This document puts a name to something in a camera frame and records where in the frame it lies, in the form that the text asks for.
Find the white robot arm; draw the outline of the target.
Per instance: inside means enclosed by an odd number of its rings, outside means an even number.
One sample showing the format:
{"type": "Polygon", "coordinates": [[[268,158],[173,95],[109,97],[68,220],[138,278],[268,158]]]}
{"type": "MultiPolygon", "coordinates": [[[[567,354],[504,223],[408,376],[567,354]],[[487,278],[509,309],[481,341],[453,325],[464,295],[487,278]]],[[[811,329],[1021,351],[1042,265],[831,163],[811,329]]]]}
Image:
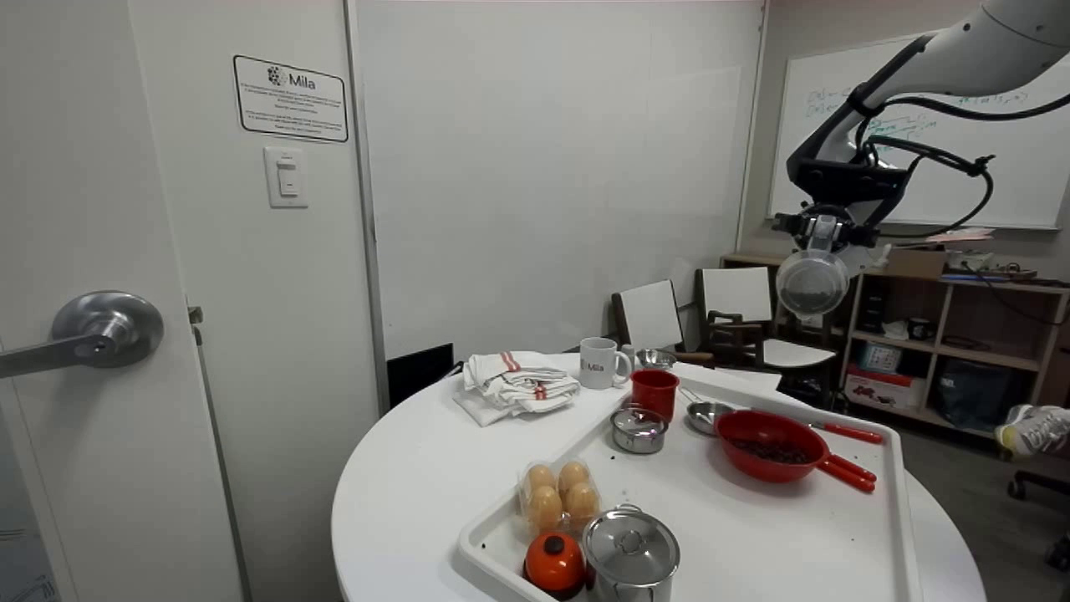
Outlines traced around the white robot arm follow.
{"type": "MultiPolygon", "coordinates": [[[[954,97],[1016,90],[1065,55],[1070,0],[979,0],[960,23],[916,33],[784,158],[784,176],[807,193],[807,209],[776,216],[773,228],[799,248],[815,240],[827,240],[829,250],[872,248],[876,228],[904,201],[912,168],[885,168],[876,154],[885,139],[870,139],[867,126],[897,105],[982,121],[982,112],[954,109],[954,97]]],[[[993,182],[985,158],[967,161],[904,139],[885,144],[916,161],[938,161],[993,182]]]]}

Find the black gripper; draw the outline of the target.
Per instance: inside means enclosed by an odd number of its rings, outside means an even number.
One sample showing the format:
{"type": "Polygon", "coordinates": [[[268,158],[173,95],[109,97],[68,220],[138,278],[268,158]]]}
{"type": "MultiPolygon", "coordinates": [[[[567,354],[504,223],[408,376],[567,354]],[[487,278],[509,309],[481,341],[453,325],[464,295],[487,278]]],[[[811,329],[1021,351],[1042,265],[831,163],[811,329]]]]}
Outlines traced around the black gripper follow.
{"type": "Polygon", "coordinates": [[[910,170],[882,168],[870,152],[849,144],[849,133],[870,112],[831,112],[784,161],[788,182],[807,193],[795,216],[776,216],[799,250],[872,248],[880,220],[904,201],[910,170]]]}

